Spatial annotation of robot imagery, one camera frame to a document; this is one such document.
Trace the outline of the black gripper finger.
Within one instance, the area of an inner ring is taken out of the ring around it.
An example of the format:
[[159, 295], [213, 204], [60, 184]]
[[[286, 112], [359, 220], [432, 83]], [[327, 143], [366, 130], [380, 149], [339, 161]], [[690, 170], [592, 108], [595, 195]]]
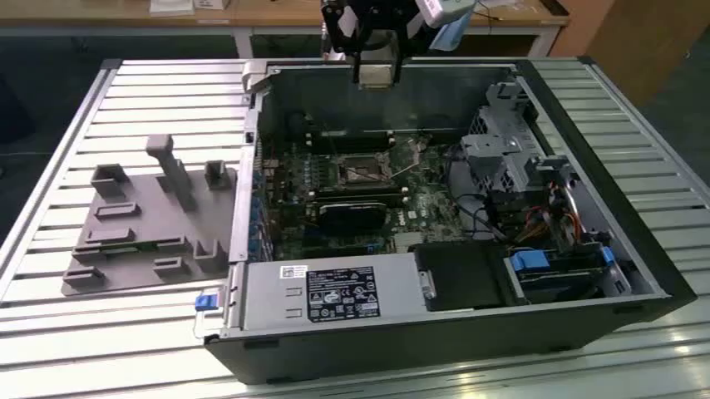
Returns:
[[396, 33], [396, 56], [394, 62], [392, 83], [399, 83], [404, 60], [424, 51], [424, 34], [422, 33], [423, 22], [411, 20], [398, 27]]
[[323, 22], [332, 50], [351, 63], [352, 82], [359, 83], [364, 47], [364, 17], [360, 1], [323, 1]]

